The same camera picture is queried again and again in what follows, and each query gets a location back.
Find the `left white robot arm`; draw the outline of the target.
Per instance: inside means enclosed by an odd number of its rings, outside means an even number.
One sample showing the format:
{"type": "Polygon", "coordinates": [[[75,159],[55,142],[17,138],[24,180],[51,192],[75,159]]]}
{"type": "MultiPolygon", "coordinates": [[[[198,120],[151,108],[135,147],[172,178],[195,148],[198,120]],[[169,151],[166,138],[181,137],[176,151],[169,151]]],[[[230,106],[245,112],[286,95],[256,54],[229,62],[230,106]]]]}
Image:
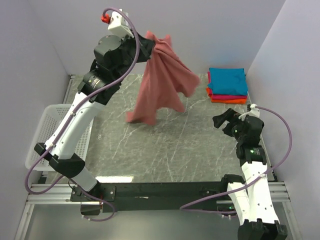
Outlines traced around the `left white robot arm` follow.
{"type": "Polygon", "coordinates": [[[90,71],[83,76],[67,114],[54,134],[34,147],[56,172],[77,183],[88,201],[99,197],[99,182],[75,153],[76,145],[91,121],[120,89],[135,63],[150,59],[154,46],[154,40],[142,36],[101,38],[94,48],[90,71]]]}

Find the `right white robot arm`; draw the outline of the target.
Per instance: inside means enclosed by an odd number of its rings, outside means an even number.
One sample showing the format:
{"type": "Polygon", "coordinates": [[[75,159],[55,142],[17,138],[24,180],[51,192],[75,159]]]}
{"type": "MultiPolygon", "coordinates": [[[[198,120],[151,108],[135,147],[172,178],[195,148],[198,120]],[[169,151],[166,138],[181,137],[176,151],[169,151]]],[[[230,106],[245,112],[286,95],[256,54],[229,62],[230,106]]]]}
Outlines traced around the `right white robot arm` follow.
{"type": "Polygon", "coordinates": [[[275,212],[266,171],[267,156],[260,145],[264,122],[255,104],[240,114],[228,109],[212,118],[214,127],[227,122],[223,133],[235,138],[236,156],[244,176],[226,174],[222,178],[219,193],[222,198],[232,200],[240,226],[239,240],[285,240],[288,229],[280,223],[275,212]]]}

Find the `salmon pink t shirt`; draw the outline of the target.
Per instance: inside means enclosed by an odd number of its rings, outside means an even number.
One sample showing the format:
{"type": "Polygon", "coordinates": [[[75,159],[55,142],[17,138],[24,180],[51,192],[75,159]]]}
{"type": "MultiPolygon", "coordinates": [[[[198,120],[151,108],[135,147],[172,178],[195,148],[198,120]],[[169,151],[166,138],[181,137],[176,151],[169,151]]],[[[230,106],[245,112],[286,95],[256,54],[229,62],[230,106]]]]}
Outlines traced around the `salmon pink t shirt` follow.
{"type": "Polygon", "coordinates": [[[146,62],[134,110],[126,113],[126,122],[155,125],[157,110],[161,108],[185,111],[179,93],[191,97],[200,78],[173,51],[170,35],[158,38],[148,31],[145,38],[155,41],[155,46],[146,62]]]}

